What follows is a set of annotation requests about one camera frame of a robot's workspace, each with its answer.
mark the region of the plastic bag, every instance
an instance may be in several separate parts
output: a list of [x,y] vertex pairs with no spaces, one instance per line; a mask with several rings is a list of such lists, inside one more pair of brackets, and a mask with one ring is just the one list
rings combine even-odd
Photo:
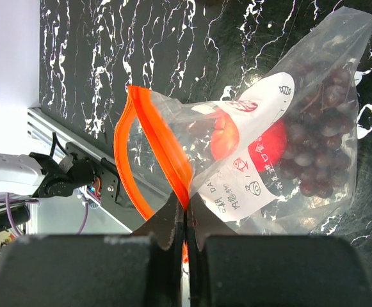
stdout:
[[[181,104],[129,87],[115,159],[145,218],[173,190],[195,192],[241,233],[307,233],[355,191],[353,74],[372,33],[370,14],[341,8],[237,100]],[[132,177],[161,191],[149,203]]]

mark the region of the red apple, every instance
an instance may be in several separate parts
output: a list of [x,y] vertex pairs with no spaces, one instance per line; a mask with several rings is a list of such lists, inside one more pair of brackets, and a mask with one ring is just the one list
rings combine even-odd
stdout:
[[217,118],[211,135],[211,153],[216,161],[224,159],[237,149],[239,133],[230,115],[222,113]]
[[287,147],[286,128],[282,120],[275,122],[261,137],[248,146],[248,153],[258,172],[265,165],[275,165]]

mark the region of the cartoon drawing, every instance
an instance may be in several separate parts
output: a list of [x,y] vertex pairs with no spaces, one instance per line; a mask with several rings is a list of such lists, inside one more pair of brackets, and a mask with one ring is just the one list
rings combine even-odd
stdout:
[[245,171],[245,169],[248,169],[247,161],[243,161],[241,158],[237,158],[232,165],[234,165],[234,167],[239,171]]
[[251,182],[245,186],[246,191],[250,191],[252,194],[259,196],[261,194],[261,188],[257,181]]

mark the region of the grape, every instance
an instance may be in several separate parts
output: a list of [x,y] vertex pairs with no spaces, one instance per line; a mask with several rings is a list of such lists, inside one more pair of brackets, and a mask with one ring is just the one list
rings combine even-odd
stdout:
[[346,89],[340,85],[331,85],[324,89],[323,103],[327,107],[336,107],[345,100]]
[[314,157],[312,156],[312,153],[305,151],[305,152],[298,154],[294,158],[294,161],[299,166],[308,166],[308,165],[311,165],[313,159]]
[[294,144],[302,144],[307,139],[307,131],[299,123],[293,123],[287,128],[288,138]]
[[295,155],[296,155],[295,147],[291,144],[288,144],[284,154],[282,155],[282,158],[286,159],[286,160],[289,160],[289,159],[293,159],[295,157]]
[[315,181],[326,181],[329,179],[330,172],[327,168],[319,168],[315,174]]
[[356,99],[346,99],[342,104],[337,106],[337,110],[342,113],[354,111],[358,106]]
[[304,143],[304,146],[312,150],[318,151],[323,148],[321,138],[318,135],[311,134],[310,138],[307,139]]
[[335,136],[341,129],[341,120],[336,117],[326,116],[321,125],[321,133],[324,136]]
[[316,190],[315,190],[315,187],[311,183],[301,181],[300,192],[306,197],[311,197],[315,195]]
[[315,179],[316,173],[317,169],[314,166],[308,166],[303,169],[298,177],[301,181],[312,182]]
[[328,181],[322,181],[317,185],[317,196],[320,198],[329,198],[332,196],[334,189]]
[[336,169],[331,176],[331,183],[334,187],[343,187],[348,181],[349,174],[343,169]]
[[335,136],[327,136],[325,137],[325,145],[333,150],[337,150],[339,147],[341,147],[342,144],[342,137],[340,135]]
[[350,118],[346,116],[342,116],[341,121],[342,121],[341,126],[339,128],[340,133],[341,134],[350,133],[355,126],[355,123],[353,122],[353,120],[351,120]]
[[342,150],[336,152],[332,159],[332,166],[336,169],[347,169],[351,165],[351,158]]
[[325,150],[323,152],[318,152],[315,155],[315,166],[317,168],[327,168],[332,162],[332,152],[330,150]]
[[327,78],[327,81],[330,84],[334,85],[340,85],[344,88],[346,88],[349,85],[351,74],[349,71],[337,68],[331,71],[329,77]]
[[321,106],[311,106],[303,112],[303,120],[307,123],[316,123],[321,117]]
[[294,162],[283,160],[280,164],[281,178],[295,179],[299,173],[299,167]]

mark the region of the orange zipper seal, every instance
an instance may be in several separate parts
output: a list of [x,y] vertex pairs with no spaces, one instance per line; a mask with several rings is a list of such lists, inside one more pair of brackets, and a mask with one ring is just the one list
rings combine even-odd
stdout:
[[129,86],[126,106],[116,125],[113,142],[115,163],[122,184],[130,200],[145,219],[149,219],[154,211],[145,201],[134,181],[127,154],[130,127],[136,116],[163,173],[185,210],[190,199],[189,191],[193,176],[190,161],[153,104],[150,94],[149,89]]

